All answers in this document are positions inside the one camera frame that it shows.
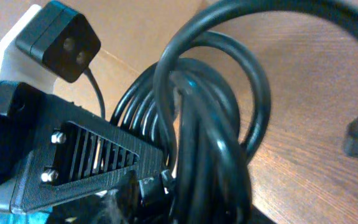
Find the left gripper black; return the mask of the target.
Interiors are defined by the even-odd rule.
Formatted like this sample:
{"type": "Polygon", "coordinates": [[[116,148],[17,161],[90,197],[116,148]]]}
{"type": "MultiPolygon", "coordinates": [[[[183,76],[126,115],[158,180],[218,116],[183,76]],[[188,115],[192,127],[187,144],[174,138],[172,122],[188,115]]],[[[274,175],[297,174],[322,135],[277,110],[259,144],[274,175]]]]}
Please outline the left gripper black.
{"type": "Polygon", "coordinates": [[[26,215],[163,169],[162,151],[57,96],[0,80],[0,212],[26,215]]]}

